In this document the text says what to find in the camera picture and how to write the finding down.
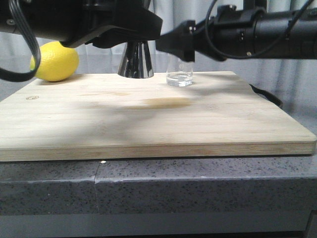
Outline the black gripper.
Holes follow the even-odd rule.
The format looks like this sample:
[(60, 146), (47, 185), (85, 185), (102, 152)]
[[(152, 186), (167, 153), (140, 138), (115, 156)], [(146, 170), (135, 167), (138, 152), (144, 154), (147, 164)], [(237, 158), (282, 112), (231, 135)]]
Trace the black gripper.
[(29, 48), (36, 38), (107, 49), (160, 37), (162, 19), (143, 0), (2, 0), (1, 32), (22, 35)]
[[(208, 36), (220, 52), (246, 57), (259, 52), (256, 49), (256, 26), (266, 13), (263, 7), (236, 10), (234, 5), (221, 5), (209, 22)], [(193, 32), (195, 20), (183, 21), (172, 31), (156, 40), (156, 50), (176, 56), (184, 62), (195, 61)]]

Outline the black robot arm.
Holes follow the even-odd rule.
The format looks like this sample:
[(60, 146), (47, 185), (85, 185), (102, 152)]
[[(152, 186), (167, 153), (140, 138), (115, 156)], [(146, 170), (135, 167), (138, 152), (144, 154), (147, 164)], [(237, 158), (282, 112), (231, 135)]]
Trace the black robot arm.
[(265, 0), (245, 0), (243, 9), (220, 5), (204, 20), (182, 22), (156, 40), (156, 49), (190, 62), (199, 52), (226, 59), (304, 59), (317, 57), (317, 10), (308, 0), (299, 10), (267, 12)]

